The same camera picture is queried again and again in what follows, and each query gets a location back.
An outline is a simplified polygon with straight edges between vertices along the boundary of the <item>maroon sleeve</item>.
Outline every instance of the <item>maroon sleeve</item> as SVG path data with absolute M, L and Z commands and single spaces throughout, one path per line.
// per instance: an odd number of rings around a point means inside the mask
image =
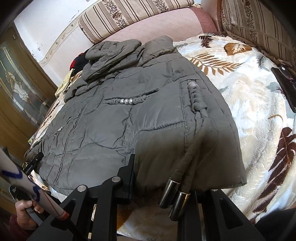
M 9 219 L 9 228 L 11 236 L 15 241 L 26 241 L 34 230 L 24 230 L 17 223 L 16 215 L 11 215 Z

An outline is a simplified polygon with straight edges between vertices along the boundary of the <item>metal screw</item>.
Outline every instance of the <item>metal screw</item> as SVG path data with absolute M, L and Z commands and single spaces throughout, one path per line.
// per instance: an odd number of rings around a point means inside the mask
M 112 180 L 112 182 L 117 183 L 117 182 L 119 182 L 121 180 L 121 178 L 116 176 L 116 177 L 112 177 L 111 180 Z
M 85 185 L 80 185 L 78 188 L 77 188 L 78 192 L 84 192 L 86 190 L 86 186 Z

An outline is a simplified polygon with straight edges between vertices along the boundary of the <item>white floral blanket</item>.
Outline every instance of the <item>white floral blanket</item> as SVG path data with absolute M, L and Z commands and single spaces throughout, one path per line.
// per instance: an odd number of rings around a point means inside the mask
M 223 191 L 252 222 L 291 207 L 296 201 L 296 122 L 270 70 L 275 65 L 230 37 L 202 34 L 174 45 L 220 90 L 236 122 L 247 184 Z M 169 210 L 157 207 L 159 195 L 121 207 L 118 233 L 138 240 L 175 240 L 177 224 L 168 218 Z

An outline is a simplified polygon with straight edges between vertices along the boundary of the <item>person's hand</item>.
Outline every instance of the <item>person's hand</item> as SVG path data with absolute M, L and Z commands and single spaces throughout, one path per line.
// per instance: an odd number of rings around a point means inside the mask
M 17 223 L 22 229 L 35 230 L 37 228 L 37 223 L 30 217 L 30 215 L 26 211 L 26 208 L 32 206 L 34 206 L 36 212 L 44 212 L 44 209 L 40 207 L 35 200 L 20 200 L 15 204 L 15 209 L 17 211 Z

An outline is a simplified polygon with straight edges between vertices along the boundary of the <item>door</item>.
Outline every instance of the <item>door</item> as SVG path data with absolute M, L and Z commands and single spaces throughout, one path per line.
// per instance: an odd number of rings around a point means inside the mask
M 0 37 L 0 146 L 7 146 L 19 161 L 24 161 L 28 140 L 55 100 L 56 90 L 11 27 Z

